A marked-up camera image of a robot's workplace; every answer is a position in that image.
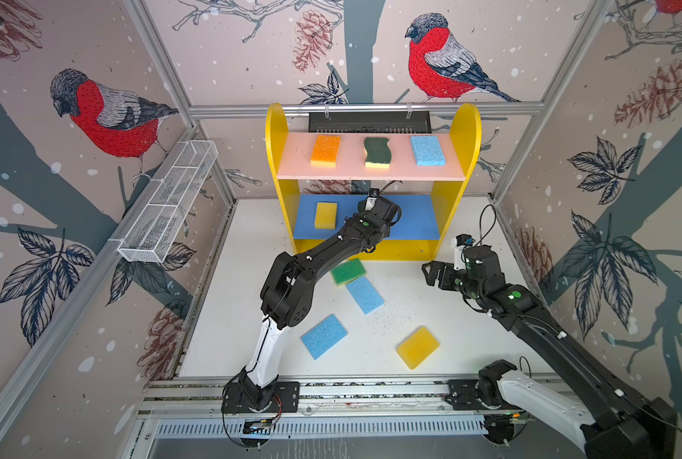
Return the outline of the dark green scrub sponge front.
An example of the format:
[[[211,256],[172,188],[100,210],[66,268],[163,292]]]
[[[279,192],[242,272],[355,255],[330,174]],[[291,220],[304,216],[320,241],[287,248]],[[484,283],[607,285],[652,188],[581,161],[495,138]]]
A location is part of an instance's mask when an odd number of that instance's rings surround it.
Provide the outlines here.
[[[392,151],[389,139],[367,137],[363,142],[366,168],[388,169],[392,164]]]

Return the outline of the orange topped yellow sponge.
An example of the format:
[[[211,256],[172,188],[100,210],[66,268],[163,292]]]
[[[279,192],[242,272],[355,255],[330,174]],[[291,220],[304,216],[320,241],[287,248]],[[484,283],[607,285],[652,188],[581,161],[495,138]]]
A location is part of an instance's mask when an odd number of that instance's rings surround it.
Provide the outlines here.
[[[318,135],[312,149],[310,164],[316,168],[335,168],[340,144],[340,136]]]

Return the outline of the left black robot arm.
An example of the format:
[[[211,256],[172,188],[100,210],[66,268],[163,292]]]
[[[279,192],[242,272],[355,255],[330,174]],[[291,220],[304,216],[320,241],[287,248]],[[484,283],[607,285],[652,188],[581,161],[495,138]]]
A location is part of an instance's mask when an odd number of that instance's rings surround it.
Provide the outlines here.
[[[253,409],[270,404],[279,378],[284,334],[310,313],[317,281],[347,259],[373,252],[401,216],[398,204],[371,194],[336,234],[301,254],[282,252],[275,258],[260,292],[263,320],[258,342],[237,378]]]

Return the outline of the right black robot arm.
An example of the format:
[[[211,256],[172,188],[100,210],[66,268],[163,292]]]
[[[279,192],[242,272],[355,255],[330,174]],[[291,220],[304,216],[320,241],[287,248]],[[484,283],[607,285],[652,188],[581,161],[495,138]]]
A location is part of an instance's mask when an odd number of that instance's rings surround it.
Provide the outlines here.
[[[672,458],[677,413],[664,400],[648,400],[588,353],[561,328],[549,309],[523,285],[505,280],[488,246],[459,247],[453,263],[421,267],[428,285],[461,294],[534,350],[575,397],[535,382],[513,363],[494,361],[479,372],[481,404],[513,405],[560,432],[589,458]]]

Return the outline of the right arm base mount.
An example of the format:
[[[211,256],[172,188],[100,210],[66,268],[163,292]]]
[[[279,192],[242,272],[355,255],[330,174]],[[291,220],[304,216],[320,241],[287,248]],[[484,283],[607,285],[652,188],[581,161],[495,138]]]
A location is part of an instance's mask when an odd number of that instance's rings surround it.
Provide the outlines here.
[[[453,379],[447,382],[449,394],[444,401],[454,410],[520,410],[505,401],[498,382],[509,371],[518,370],[505,360],[494,361],[478,372],[475,378]]]

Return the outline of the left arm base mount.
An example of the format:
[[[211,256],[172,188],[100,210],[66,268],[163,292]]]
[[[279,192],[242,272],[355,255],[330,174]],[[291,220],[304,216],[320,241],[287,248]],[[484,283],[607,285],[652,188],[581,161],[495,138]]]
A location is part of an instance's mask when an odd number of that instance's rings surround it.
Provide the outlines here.
[[[279,382],[268,386],[254,384],[242,370],[222,390],[222,414],[295,413],[300,399],[298,382]]]

